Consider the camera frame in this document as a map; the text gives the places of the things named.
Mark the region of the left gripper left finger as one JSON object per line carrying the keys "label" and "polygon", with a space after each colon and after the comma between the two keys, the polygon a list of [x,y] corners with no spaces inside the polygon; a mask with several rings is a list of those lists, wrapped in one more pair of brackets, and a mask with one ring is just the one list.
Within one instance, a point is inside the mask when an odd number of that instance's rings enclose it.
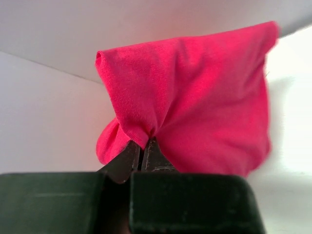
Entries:
{"label": "left gripper left finger", "polygon": [[140,147],[130,141],[96,172],[0,176],[3,234],[128,234],[130,174]]}

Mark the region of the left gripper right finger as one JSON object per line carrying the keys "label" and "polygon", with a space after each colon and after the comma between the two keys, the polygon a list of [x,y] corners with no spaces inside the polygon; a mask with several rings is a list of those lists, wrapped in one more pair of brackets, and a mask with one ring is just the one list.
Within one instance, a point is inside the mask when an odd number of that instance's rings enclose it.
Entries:
{"label": "left gripper right finger", "polygon": [[155,138],[130,176],[133,234],[263,234],[249,183],[237,175],[180,173]]}

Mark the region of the crimson red t-shirt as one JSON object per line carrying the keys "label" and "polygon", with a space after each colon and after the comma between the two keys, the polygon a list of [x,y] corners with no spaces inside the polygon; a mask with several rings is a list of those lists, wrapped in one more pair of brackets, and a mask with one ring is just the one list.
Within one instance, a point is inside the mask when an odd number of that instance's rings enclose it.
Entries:
{"label": "crimson red t-shirt", "polygon": [[275,22],[98,51],[115,118],[96,144],[108,164],[156,138],[181,172],[247,176],[268,157],[267,53]]}

